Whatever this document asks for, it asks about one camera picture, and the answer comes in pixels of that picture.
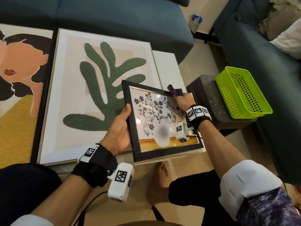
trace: table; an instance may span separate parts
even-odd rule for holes
[[[201,75],[187,86],[187,91],[194,94],[196,103],[206,107],[213,125],[220,133],[227,136],[238,129],[255,122],[255,119],[233,119],[215,82],[216,76]]]
[[[153,56],[156,62],[156,66],[160,76],[160,81],[163,90],[167,91],[167,86],[169,84],[172,84],[174,88],[176,89],[182,88],[183,92],[187,92],[181,72],[178,67],[177,60],[175,58],[175,54],[162,52],[162,51],[153,51]],[[179,158],[179,157],[185,157],[188,154],[196,154],[205,151],[206,151],[205,148],[201,148],[201,149],[191,150],[188,152],[181,152],[178,154],[173,154],[169,156],[164,156],[160,158],[149,159],[149,160],[144,160],[139,162],[134,162],[133,154],[131,151],[129,151],[129,152],[124,152],[120,156],[117,156],[116,159],[118,163],[126,162],[126,163],[131,163],[133,166],[136,166],[141,164],[166,161],[166,160]],[[58,174],[66,174],[71,172],[76,164],[77,162],[73,160],[73,161],[63,162],[61,164],[49,165],[48,167],[55,170]]]

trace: purple patterned sleeve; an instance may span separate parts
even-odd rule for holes
[[[237,218],[245,226],[301,225],[301,217],[282,187],[245,198]]]

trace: wicker side table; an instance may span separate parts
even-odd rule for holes
[[[215,78],[215,76],[201,75],[186,87],[187,92],[193,93],[196,103],[208,109],[213,125],[226,136],[256,121],[257,118],[233,119],[230,116]]]

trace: blue spray nozzle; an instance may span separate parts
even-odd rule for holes
[[[203,21],[203,18],[200,16],[200,19],[198,21],[198,24],[200,24]]]
[[[195,20],[195,19],[197,19],[197,18],[199,18],[198,15],[195,15],[195,14],[192,15],[192,20]]]

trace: white tabletop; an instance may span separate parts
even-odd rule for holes
[[[182,89],[183,92],[187,92],[177,60],[175,58],[175,54],[162,52],[162,51],[153,51],[153,56],[156,62],[156,66],[157,66],[157,70],[159,73],[163,90],[167,91],[167,86],[169,84],[172,84],[172,86],[175,89]],[[200,148],[188,152],[181,152],[178,154],[144,160],[140,162],[134,162],[133,154],[130,151],[130,152],[124,152],[122,155],[117,156],[117,161],[118,163],[126,162],[126,163],[131,163],[133,165],[139,165],[139,164],[153,163],[157,161],[165,161],[171,158],[185,157],[187,154],[194,154],[194,153],[205,152],[205,151],[206,151],[205,148]],[[77,162],[62,163],[62,164],[57,164],[49,167],[55,170],[58,174],[65,174],[71,172],[74,166],[76,165],[76,163]]]

